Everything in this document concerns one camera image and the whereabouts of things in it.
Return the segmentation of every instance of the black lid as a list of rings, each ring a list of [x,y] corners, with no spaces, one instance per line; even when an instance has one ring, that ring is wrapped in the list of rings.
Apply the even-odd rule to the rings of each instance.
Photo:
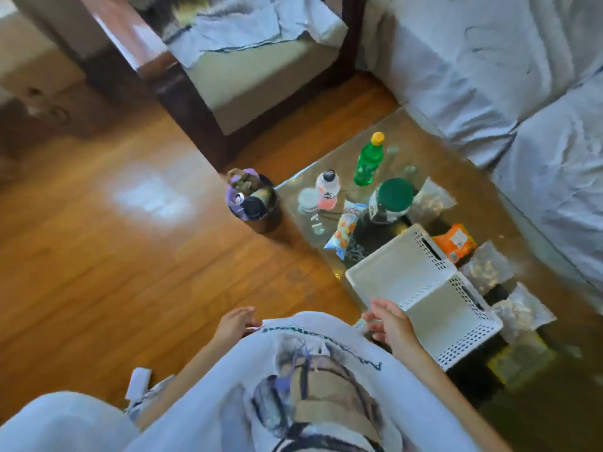
[[[323,178],[327,182],[335,181],[335,176],[336,176],[335,170],[327,170],[323,173]]]
[[[248,196],[245,198],[245,200],[243,200],[241,206],[243,206],[245,214],[247,214],[247,217],[249,217],[251,220],[261,219],[266,215],[267,212],[266,205],[260,198],[256,196]]]

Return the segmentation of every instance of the pink and white bottle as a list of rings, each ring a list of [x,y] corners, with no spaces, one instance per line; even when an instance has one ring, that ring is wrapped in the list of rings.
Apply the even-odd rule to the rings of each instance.
[[[318,209],[330,211],[337,204],[337,194],[341,189],[339,176],[334,170],[327,170],[316,179],[316,188],[320,193]]]

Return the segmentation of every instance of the white plastic basket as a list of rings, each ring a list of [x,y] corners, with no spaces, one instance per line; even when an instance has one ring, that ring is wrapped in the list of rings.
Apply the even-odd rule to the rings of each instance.
[[[345,273],[368,306],[387,298],[409,309],[452,274],[456,267],[421,225],[413,225]]]
[[[421,345],[444,371],[502,329],[501,320],[460,273],[415,302],[406,314]]]

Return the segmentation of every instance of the dark wood furniture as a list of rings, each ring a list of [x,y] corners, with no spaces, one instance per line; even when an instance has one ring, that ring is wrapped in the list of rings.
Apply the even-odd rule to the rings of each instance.
[[[343,0],[348,33],[337,60],[297,92],[225,136],[184,69],[127,0],[81,0],[157,100],[217,170],[276,120],[354,73],[366,0]]]

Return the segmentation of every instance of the glass table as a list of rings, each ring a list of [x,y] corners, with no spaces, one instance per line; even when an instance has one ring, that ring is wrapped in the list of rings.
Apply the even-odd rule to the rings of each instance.
[[[384,150],[398,151],[369,186],[358,187],[353,182],[356,162],[375,131],[385,134]],[[493,304],[506,298],[520,281],[558,318],[512,346],[495,336],[451,368],[449,377],[514,450],[602,450],[603,317],[584,301],[592,286],[499,194],[485,172],[423,132],[400,109],[283,182],[277,193],[304,239],[319,251],[358,307],[366,309],[345,272],[404,231],[407,223],[371,227],[371,234],[363,235],[361,243],[350,243],[343,260],[323,247],[336,230],[346,199],[368,203],[383,180],[408,175],[409,166],[417,171],[412,176],[416,189],[431,177],[457,201],[426,226],[430,235],[462,223],[478,243],[491,240],[511,262],[515,277],[493,288],[486,301]],[[328,169],[334,169],[341,180],[336,207],[318,215],[299,212],[299,192],[313,187],[317,176]],[[319,222],[322,234],[313,228]],[[555,272],[542,261],[546,259],[562,260],[572,275]]]

